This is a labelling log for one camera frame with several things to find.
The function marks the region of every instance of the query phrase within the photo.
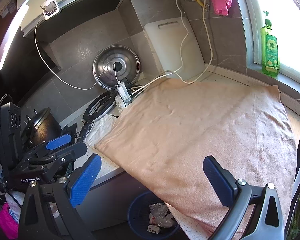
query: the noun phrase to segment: kitchen backsplash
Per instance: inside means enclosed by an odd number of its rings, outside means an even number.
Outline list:
[[[202,21],[202,7],[196,2],[178,0],[197,38],[204,61],[210,60],[210,48]],[[233,0],[229,16],[205,13],[213,47],[213,65],[244,72],[247,66],[243,21],[237,0]],[[175,0],[124,0],[117,10],[91,19],[63,34],[45,48],[62,70],[58,76],[71,85],[90,88],[95,83],[92,64],[97,54],[112,44],[133,49],[141,61],[141,71],[152,79],[157,70],[150,46],[143,32],[145,24],[180,17]],[[22,107],[22,117],[33,115],[33,109],[50,107],[58,122],[100,95],[104,90],[96,84],[91,90],[69,87],[56,77],[48,80]]]

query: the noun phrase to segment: white cable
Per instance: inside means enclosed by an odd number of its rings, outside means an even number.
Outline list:
[[[156,81],[156,80],[158,80],[158,79],[160,79],[160,78],[162,78],[162,77],[166,77],[166,76],[168,76],[168,75],[171,75],[171,74],[173,74],[173,73],[175,73],[175,74],[176,74],[176,75],[177,75],[184,83],[186,83],[186,84],[192,84],[192,83],[196,82],[196,81],[197,81],[197,80],[205,73],[205,71],[208,69],[208,67],[210,66],[210,64],[211,64],[211,62],[212,62],[213,52],[212,52],[212,46],[211,46],[211,42],[210,42],[210,37],[209,37],[208,28],[207,28],[206,22],[205,22],[205,20],[204,20],[204,8],[205,8],[205,5],[206,5],[206,0],[204,0],[203,5],[204,5],[204,7],[203,7],[203,9],[202,9],[202,20],[203,20],[203,24],[204,24],[204,27],[205,27],[206,32],[207,32],[207,37],[208,37],[208,42],[209,42],[210,52],[211,52],[211,58],[210,58],[209,64],[206,66],[206,68],[204,69],[204,71],[203,71],[203,72],[202,72],[195,80],[193,80],[193,81],[191,81],[191,82],[186,82],[186,81],[184,81],[184,80],[180,77],[180,75],[179,75],[178,73],[176,73],[177,70],[176,70],[176,71],[173,71],[173,70],[166,70],[166,71],[163,71],[163,73],[165,73],[165,72],[170,72],[170,73],[155,78],[154,80],[150,81],[148,84],[146,84],[146,85],[142,86],[141,88],[135,90],[135,91],[132,93],[132,95],[135,94],[135,93],[137,93],[137,92],[139,92],[141,89],[143,89],[143,88],[145,88],[145,87],[148,87],[148,86],[149,86],[150,84],[152,84],[154,81]]]
[[[114,75],[115,75],[115,79],[117,80],[118,85],[120,85],[120,82],[119,82],[119,80],[118,80],[118,78],[117,78],[117,71],[116,71],[116,69],[115,69],[115,63],[114,63],[113,65],[114,65]]]
[[[90,90],[90,89],[92,89],[92,88],[98,83],[98,81],[96,81],[95,84],[94,84],[92,87],[90,87],[90,88],[78,88],[78,87],[75,87],[75,86],[70,85],[70,84],[68,84],[67,82],[63,81],[61,78],[59,78],[59,77],[57,76],[57,74],[54,73],[54,72],[52,71],[52,69],[48,66],[48,64],[44,61],[44,59],[42,58],[42,56],[41,56],[41,54],[40,54],[40,51],[39,51],[39,48],[38,48],[38,45],[37,45],[37,39],[36,39],[37,26],[38,26],[38,23],[40,22],[41,19],[42,19],[42,17],[40,17],[40,19],[38,20],[37,25],[35,26],[35,29],[34,29],[34,43],[35,43],[35,46],[37,47],[37,51],[38,51],[39,56],[40,56],[40,58],[42,59],[43,63],[45,63],[45,65],[48,67],[48,69],[49,69],[49,70],[50,70],[50,71],[51,71],[51,72],[52,72],[52,73],[53,73],[53,74],[54,74],[61,82],[63,82],[64,84],[67,84],[67,85],[70,86],[70,87],[73,87],[73,88],[76,88],[76,89],[80,89],[80,90]]]
[[[188,35],[189,35],[189,30],[188,30],[188,28],[186,27],[185,23],[183,22],[182,11],[181,11],[181,9],[180,9],[180,7],[179,7],[179,5],[178,5],[178,0],[176,0],[176,5],[177,5],[177,7],[178,7],[178,9],[179,9],[179,11],[180,11],[180,17],[181,17],[181,22],[182,22],[182,24],[183,24],[183,27],[187,30],[187,34],[186,34],[186,36],[183,38],[183,40],[181,41],[181,45],[180,45],[181,67],[178,68],[178,69],[176,70],[176,71],[178,71],[178,70],[180,70],[180,69],[183,67],[183,59],[182,59],[181,50],[182,50],[183,42],[185,41],[185,39],[186,39],[186,38],[188,37]]]
[[[141,93],[143,93],[143,91],[140,91],[138,94],[136,94],[133,100],[135,100]]]

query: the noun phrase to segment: blue trash basket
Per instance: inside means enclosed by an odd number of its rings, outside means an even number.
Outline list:
[[[180,228],[178,223],[176,223],[176,225],[171,228],[161,228],[158,234],[147,231],[150,214],[149,205],[162,202],[163,201],[151,191],[142,193],[132,201],[128,209],[128,224],[137,236],[146,240],[163,240],[172,236]]]

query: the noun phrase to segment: window sill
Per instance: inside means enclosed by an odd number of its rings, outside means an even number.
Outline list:
[[[263,74],[261,65],[253,63],[247,68],[247,76],[269,85],[277,85],[280,91],[300,102],[300,83],[280,72],[276,78],[267,76]]]

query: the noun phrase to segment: white speckled countertop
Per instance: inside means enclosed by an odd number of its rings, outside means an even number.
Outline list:
[[[218,67],[209,67],[207,71],[203,76],[202,76],[202,82],[221,82],[221,83],[237,83],[237,84],[242,84],[243,86],[253,86],[253,85],[261,85],[261,86],[267,86],[267,84],[250,78],[248,76],[218,68]],[[293,98],[287,96],[286,94],[280,92],[281,96],[281,101],[285,106],[285,109],[288,114],[293,116],[295,119],[297,119],[300,122],[300,116],[296,114],[296,112],[299,112],[300,114],[300,103],[298,103],[296,100]],[[66,118],[67,120],[62,121],[63,126],[67,123],[72,124],[74,123],[77,119],[81,120],[81,114],[75,114],[74,118],[70,120],[69,118]],[[75,162],[75,167],[80,167],[83,165],[83,163],[89,158],[89,156],[92,153],[97,153],[101,156],[102,159],[102,166],[101,170],[95,179],[92,187],[116,176],[117,174],[123,172],[124,170],[113,163],[111,160],[109,160],[107,157],[105,157],[103,154],[99,153],[96,149],[91,148],[88,146],[88,151],[85,156],[82,156]],[[201,225],[199,224],[198,221],[187,217],[183,214],[181,214],[179,211],[177,211],[175,208],[167,204],[171,213],[173,214],[174,218],[176,221],[179,223],[183,231],[186,233],[186,235],[189,237],[190,240],[206,240],[209,238],[210,233],[208,233],[206,230],[204,230]]]

